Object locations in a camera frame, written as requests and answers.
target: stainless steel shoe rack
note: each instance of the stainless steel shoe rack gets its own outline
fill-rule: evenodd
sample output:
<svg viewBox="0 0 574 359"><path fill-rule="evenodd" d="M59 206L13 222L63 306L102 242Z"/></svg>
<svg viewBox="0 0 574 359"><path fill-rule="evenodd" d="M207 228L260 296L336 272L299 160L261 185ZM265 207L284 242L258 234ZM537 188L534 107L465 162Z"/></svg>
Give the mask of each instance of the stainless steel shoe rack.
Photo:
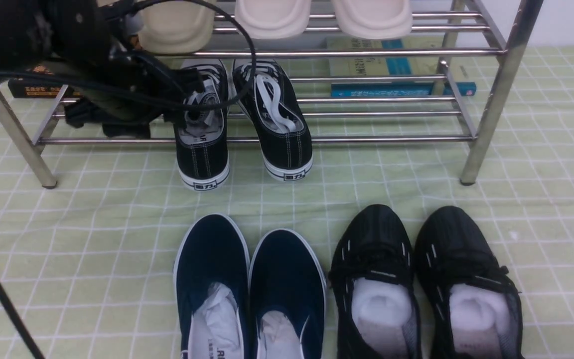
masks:
<svg viewBox="0 0 574 359"><path fill-rule="evenodd" d="M419 76L381 76L381 77L293 77L295 83L314 82L394 82L394 81L433 81L433 93L424 97L385 97L385 98L301 98L302 104L342 104L349 102L362 103L437 103L451 102L453 109L448 111L361 111L361 112L310 112L305 113L306 118L364 118L364 117L433 117L457 116L462 124L462 133L448 136L417 135L417 136L322 136L314 137L314 143L439 143L439 142L468 142L470 152L460 182L464 185L474 184L481 164L484 161L488 146L493 137L497 122L506 104L508 94L515 80L515 75L526 50L526 45L533 32L533 27L544 0L521 0L515 22L508 40L505 40L494 23L492 17L482 4L481 0L452 0L451 10L442 12L414 13L412 32L444 32L442 48L392 48L378 50L273 50L258 51L258 57L274 59L297 59L313 57L396 57L396 56L439 56L438 71L436 74ZM334 14L312 14L311 20L335 20ZM223 18L217 16L215 34L232 34L234 27L225 25ZM447 20L440 24L416 24L422 20ZM310 25L306 32L339 32L337 26ZM460 32L481 32L488 47L462 48L455 43ZM173 57L204 57L234 59L249 57L245 50L206 50L192 55L174 55ZM445 96L444 85L455 83L449 70L452 57L463 56L494 56L499 62L497 75L490 95L482 114L480 125L476 127L465 107L462 96L458 91L455 95ZM34 137L30 138L18 118L14 115L9 104L0 92L0 122L10 135L14 144L32 168L33 172L45 188L57 186L57 178L41 157L41 152L47 145L125 145L125 144L173 144L174 138L157 139L107 139L107 138L61 138L51 137L58 121L64 117L62 104L71 102L63 98L65 86L55 98L52 107L41 123ZM242 118L244 114L233 114L232 118ZM230 143L256 143L255 137L231 137Z"/></svg>

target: black mesh shoe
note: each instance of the black mesh shoe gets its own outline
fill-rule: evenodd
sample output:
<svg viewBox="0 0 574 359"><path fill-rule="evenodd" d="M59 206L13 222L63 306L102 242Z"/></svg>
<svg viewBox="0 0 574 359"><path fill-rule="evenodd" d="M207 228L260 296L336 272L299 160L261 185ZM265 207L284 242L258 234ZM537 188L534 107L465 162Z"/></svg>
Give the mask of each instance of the black mesh shoe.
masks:
<svg viewBox="0 0 574 359"><path fill-rule="evenodd" d="M329 277L338 306L338 359L420 359L412 247L387 206L365 208L338 243Z"/></svg>
<svg viewBox="0 0 574 359"><path fill-rule="evenodd" d="M233 64L239 91L249 79L251 61ZM240 101L260 139L265 168L280 181L304 178L313 164L311 134L289 77L275 61L259 60L253 90Z"/></svg>
<svg viewBox="0 0 574 359"><path fill-rule="evenodd" d="M183 68L196 68L203 76L202 93L194 92L184 103L220 104L230 98L230 84L221 60L187 59ZM178 169L185 186L196 191L214 190L230 174L227 150L227 112L183 112L184 125L174 124Z"/></svg>
<svg viewBox="0 0 574 359"><path fill-rule="evenodd" d="M522 305L480 228L457 207L429 216L415 243L435 315L431 359L520 359Z"/></svg>

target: grid pattern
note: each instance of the grid pattern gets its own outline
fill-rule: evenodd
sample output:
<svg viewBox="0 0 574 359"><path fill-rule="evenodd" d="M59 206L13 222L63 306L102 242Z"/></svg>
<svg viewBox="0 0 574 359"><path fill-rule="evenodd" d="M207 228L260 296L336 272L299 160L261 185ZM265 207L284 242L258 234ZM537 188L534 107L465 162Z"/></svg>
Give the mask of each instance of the grid pattern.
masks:
<svg viewBox="0 0 574 359"><path fill-rule="evenodd" d="M478 83L478 95L467 102L479 118L497 64L458 61ZM324 60L284 64L294 76L328 72ZM328 86L298 85L297 91L326 95ZM32 133L49 102L11 105ZM448 118L309 123L315 135L460 130ZM245 120L232 120L230 129L253 134ZM54 136L74 133L60 124ZM76 130L77 137L100 134L98 127ZM171 128L155 123L153 134L169 137ZM45 354L178 358L171 270L185 231L205 214L229 214L250 251L268 230L294 229L328 270L353 216L384 202L412 238L431 211L463 207L522 291L524 355L574 359L574 47L529 48L476 186L457 181L463 144L319 147L310 175L295 184L271 179L257 146L232 146L230 154L227 186L193 193L182 186L173 148L48 147L43 156L59 187L46 191L0 127L0 278ZM419 286L417 296L428 355L433 317ZM328 308L325 359L335 357L337 335L331 291ZM29 354L0 308L3 357Z"/></svg>

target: shoe label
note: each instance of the shoe label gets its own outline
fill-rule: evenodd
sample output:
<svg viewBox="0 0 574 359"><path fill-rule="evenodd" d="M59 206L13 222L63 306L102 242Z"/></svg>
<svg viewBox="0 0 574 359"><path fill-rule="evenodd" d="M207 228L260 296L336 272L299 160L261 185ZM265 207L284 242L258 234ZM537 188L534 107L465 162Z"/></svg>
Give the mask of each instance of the shoe label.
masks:
<svg viewBox="0 0 574 359"><path fill-rule="evenodd" d="M305 178L306 172L302 171L300 173L296 173L295 175L285 175L285 181L298 181Z"/></svg>
<svg viewBox="0 0 574 359"><path fill-rule="evenodd" d="M209 191L218 187L216 181L210 183L194 183L194 190L197 191Z"/></svg>
<svg viewBox="0 0 574 359"><path fill-rule="evenodd" d="M218 350L218 348L214 345L214 341L211 339L207 340L207 350L209 353L209 359L226 359L225 351Z"/></svg>

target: navy blue slip-on shoe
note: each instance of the navy blue slip-on shoe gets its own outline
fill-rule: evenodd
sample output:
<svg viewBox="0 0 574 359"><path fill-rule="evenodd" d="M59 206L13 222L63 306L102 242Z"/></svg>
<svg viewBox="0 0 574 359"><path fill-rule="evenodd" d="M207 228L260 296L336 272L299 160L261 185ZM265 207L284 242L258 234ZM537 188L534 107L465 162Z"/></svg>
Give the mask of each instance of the navy blue slip-on shoe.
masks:
<svg viewBox="0 0 574 359"><path fill-rule="evenodd" d="M247 359L249 252L227 216L189 229L174 263L182 359Z"/></svg>
<svg viewBox="0 0 574 359"><path fill-rule="evenodd" d="M325 274L305 239L277 229L261 239L249 273L255 359L320 359Z"/></svg>

